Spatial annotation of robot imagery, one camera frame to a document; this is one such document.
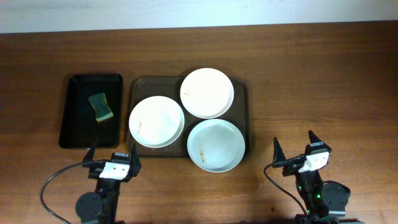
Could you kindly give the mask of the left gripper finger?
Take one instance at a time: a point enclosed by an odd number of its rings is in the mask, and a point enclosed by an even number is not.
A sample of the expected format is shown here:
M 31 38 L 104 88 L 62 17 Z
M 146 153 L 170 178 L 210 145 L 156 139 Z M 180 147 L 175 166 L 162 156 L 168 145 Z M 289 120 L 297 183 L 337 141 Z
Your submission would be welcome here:
M 98 138 L 95 138 L 93 145 L 89 148 L 88 152 L 83 158 L 83 167 L 88 167 L 91 163 L 93 163 L 93 158 L 95 154 L 95 150 L 98 144 Z
M 136 177 L 140 172 L 142 165 L 137 153 L 136 145 L 133 144 L 130 158 L 129 175 L 131 177 Z

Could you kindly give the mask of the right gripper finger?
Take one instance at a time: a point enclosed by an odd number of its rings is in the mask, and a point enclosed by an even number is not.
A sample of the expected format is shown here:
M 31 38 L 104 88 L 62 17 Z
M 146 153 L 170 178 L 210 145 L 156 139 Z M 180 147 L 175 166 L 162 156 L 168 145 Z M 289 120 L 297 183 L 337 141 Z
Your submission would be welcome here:
M 273 138 L 273 144 L 274 144 L 274 153 L 273 153 L 272 167 L 273 168 L 282 167 L 287 159 L 276 137 Z
M 312 130 L 308 131 L 310 144 L 305 148 L 306 154 L 319 154 L 323 152 L 331 152 L 330 146 L 325 144 Z

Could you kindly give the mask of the cream white plate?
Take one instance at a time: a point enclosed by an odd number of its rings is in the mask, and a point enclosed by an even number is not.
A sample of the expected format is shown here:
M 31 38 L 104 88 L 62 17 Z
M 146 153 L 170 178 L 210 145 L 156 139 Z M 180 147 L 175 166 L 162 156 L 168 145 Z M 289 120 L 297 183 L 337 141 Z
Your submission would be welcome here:
M 131 111 L 129 130 L 139 144 L 162 148 L 181 135 L 185 116 L 181 106 L 166 96 L 150 96 L 140 101 Z

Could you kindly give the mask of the green yellow sponge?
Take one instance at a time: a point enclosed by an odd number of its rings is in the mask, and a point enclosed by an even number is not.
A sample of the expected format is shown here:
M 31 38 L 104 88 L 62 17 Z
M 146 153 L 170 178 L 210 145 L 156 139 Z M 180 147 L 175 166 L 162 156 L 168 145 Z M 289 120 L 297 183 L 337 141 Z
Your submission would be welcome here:
M 104 93 L 91 95 L 88 101 L 95 111 L 95 119 L 98 123 L 109 120 L 114 116 Z

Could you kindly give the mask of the light blue plate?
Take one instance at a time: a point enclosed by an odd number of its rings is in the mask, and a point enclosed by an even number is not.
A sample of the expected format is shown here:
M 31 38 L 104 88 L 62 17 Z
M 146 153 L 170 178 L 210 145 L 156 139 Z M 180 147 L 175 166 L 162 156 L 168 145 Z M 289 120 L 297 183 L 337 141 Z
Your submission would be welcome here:
M 191 160 L 207 172 L 226 172 L 243 159 L 246 143 L 241 131 L 229 121 L 208 119 L 198 123 L 188 135 Z

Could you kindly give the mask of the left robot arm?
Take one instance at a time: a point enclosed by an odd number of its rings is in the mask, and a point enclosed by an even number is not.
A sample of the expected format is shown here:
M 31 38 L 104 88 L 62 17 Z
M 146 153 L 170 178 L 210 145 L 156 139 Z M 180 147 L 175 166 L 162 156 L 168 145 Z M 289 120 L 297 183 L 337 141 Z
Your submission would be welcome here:
M 94 161 L 97 143 L 88 150 L 82 164 L 89 168 L 88 177 L 96 180 L 96 188 L 83 194 L 75 205 L 84 224 L 115 223 L 121 184 L 136 177 L 142 167 L 136 146 L 130 154 L 114 152 L 110 159 Z

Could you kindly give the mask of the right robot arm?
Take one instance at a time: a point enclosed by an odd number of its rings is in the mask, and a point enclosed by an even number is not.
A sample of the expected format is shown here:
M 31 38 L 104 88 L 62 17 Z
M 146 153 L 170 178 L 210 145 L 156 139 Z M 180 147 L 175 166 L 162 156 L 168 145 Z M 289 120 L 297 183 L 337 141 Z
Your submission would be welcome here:
M 359 223 L 357 219 L 344 220 L 345 207 L 351 195 L 350 189 L 332 180 L 322 180 L 319 170 L 328 164 L 332 152 L 313 131 L 308 132 L 310 144 L 305 152 L 286 158 L 277 138 L 273 139 L 274 154 L 267 168 L 281 168 L 284 177 L 293 175 L 298 194 L 304 201 L 299 203 L 302 214 L 297 214 L 294 223 Z

